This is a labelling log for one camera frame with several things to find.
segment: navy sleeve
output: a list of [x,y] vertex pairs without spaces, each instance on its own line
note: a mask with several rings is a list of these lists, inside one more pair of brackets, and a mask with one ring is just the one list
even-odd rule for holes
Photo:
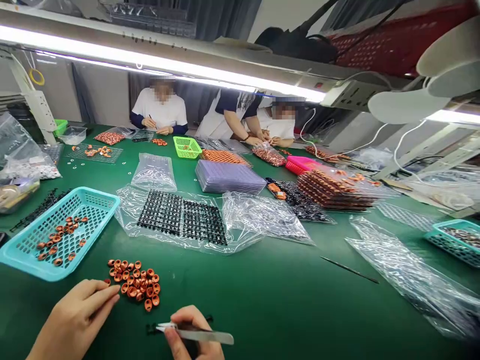
[[224,110],[237,112],[237,103],[239,102],[240,92],[231,89],[220,90],[220,98],[216,104],[215,111],[224,114]]
[[133,111],[130,111],[130,122],[135,125],[139,129],[145,128],[145,126],[142,125],[142,120],[144,117],[140,114],[136,114]]
[[172,134],[185,135],[185,133],[186,133],[187,130],[189,129],[189,125],[188,125],[188,124],[185,124],[185,125],[175,125],[175,126],[172,126],[172,128],[173,128]]
[[262,102],[263,98],[264,97],[262,95],[255,96],[255,99],[253,99],[250,106],[246,109],[245,114],[242,117],[242,120],[257,115],[257,110],[259,109],[260,103]]

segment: green table surface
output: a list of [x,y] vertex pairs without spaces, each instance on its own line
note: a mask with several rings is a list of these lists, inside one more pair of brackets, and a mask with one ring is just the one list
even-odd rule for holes
[[[108,127],[91,128],[84,143],[103,145],[93,137]],[[61,192],[85,186],[115,194],[132,179],[139,153],[171,157],[178,191],[203,194],[194,180],[197,160],[178,158],[172,136],[164,139],[168,146],[121,141],[113,146],[123,149],[116,164],[79,159],[67,164],[70,158],[62,156],[58,162],[62,178],[42,181],[40,189],[15,214],[0,217],[0,231],[8,231],[31,213],[53,188]],[[290,151],[307,156],[303,150]],[[253,154],[246,157],[262,177],[296,179],[283,167],[273,167]],[[261,195],[271,197],[267,189]],[[448,220],[436,208],[405,195],[389,202],[439,221]],[[190,304],[213,316],[215,330],[234,336],[235,345],[223,347],[227,359],[437,360],[472,355],[469,345],[443,337],[348,245],[345,237],[359,238],[349,224],[351,214],[330,215],[337,225],[303,224],[316,247],[264,238],[230,256],[205,254],[146,237],[129,238],[112,218],[77,269],[61,281],[46,282],[0,264],[2,358],[25,358],[55,303],[82,279],[108,278],[109,259],[140,260],[143,267],[153,268],[160,276],[160,306],[147,313],[142,305],[122,296],[86,359],[171,359],[164,336],[147,337],[145,325],[167,322],[177,309]],[[478,271],[423,240],[419,230],[390,220],[376,209],[364,216],[394,233],[429,265],[480,291]],[[319,255],[378,279],[380,284]]]

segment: red basket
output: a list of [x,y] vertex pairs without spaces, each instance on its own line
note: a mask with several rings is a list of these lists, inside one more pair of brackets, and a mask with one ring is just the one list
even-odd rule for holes
[[[338,58],[347,68],[376,71],[404,77],[416,76],[424,51],[443,34],[477,14],[472,2],[445,6],[419,16],[387,21],[357,46]],[[338,51],[348,48],[369,31],[331,39]]]

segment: yellow cable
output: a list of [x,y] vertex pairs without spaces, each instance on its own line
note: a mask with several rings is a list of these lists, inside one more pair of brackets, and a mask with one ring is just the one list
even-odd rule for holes
[[[40,75],[40,81],[37,81],[35,80],[34,78],[34,72],[36,72],[38,75]],[[39,86],[43,86],[45,85],[45,78],[44,76],[42,75],[42,73],[40,71],[38,71],[37,69],[34,69],[34,68],[30,68],[30,70],[28,71],[28,77],[30,78],[30,80],[34,83],[34,84],[37,84]]]

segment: blue plastic basket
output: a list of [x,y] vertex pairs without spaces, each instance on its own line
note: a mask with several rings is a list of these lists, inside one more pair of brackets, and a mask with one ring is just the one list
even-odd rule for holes
[[434,230],[427,232],[423,237],[442,248],[454,257],[466,262],[475,268],[480,268],[480,249],[457,239],[456,237],[442,231],[442,228],[449,227],[458,230],[466,230],[470,233],[480,234],[480,226],[467,220],[450,220],[439,222],[433,225]]
[[[61,280],[82,261],[119,204],[118,196],[77,187],[8,241],[0,249],[0,262],[49,282]],[[64,234],[55,244],[58,250],[54,255],[38,260],[40,254],[48,254],[49,250],[37,250],[37,244],[48,242],[49,235],[56,233],[58,225],[64,226],[68,217],[87,217],[88,221],[79,222],[73,234]],[[84,246],[80,246],[82,239],[86,240]],[[75,257],[70,261],[71,253]],[[53,264],[57,258],[63,260],[60,266]]]

